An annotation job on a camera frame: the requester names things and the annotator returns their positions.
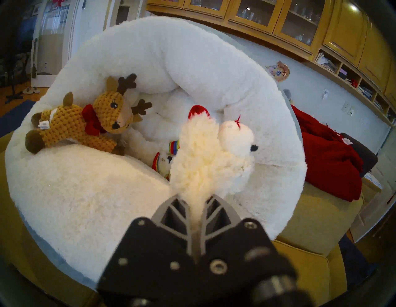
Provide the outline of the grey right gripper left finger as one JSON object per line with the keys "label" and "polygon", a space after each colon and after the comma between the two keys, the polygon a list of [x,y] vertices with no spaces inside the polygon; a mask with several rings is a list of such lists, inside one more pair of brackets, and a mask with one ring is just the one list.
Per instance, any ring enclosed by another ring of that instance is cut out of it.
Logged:
{"label": "grey right gripper left finger", "polygon": [[190,208],[178,195],[170,197],[158,207],[152,216],[152,222],[169,232],[186,253],[192,255]]}

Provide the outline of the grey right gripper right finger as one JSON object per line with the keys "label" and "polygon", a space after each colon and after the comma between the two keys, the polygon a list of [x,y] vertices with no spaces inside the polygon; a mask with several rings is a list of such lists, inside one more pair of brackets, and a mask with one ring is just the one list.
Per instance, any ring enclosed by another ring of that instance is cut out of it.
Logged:
{"label": "grey right gripper right finger", "polygon": [[208,244],[241,221],[237,211],[224,199],[212,195],[206,202],[201,218],[200,255],[207,253]]}

